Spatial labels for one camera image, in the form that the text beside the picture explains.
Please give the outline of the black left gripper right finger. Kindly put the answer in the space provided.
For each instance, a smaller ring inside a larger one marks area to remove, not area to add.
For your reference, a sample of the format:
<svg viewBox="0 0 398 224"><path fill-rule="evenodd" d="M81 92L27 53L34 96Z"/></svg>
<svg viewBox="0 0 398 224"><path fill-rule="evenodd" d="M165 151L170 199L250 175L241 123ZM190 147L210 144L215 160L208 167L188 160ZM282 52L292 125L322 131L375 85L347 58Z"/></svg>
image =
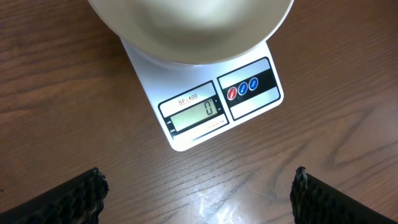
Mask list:
<svg viewBox="0 0 398 224"><path fill-rule="evenodd" d="M290 192L295 224L397 224L318 180L300 166Z"/></svg>

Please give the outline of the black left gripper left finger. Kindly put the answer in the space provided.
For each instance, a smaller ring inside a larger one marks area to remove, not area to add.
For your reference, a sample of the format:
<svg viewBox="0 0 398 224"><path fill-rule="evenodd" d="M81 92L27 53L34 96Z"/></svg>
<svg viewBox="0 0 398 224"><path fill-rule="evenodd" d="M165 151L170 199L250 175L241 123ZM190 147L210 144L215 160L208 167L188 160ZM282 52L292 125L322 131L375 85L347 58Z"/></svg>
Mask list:
<svg viewBox="0 0 398 224"><path fill-rule="evenodd" d="M98 224L109 192L105 175L92 168L1 213L1 223Z"/></svg>

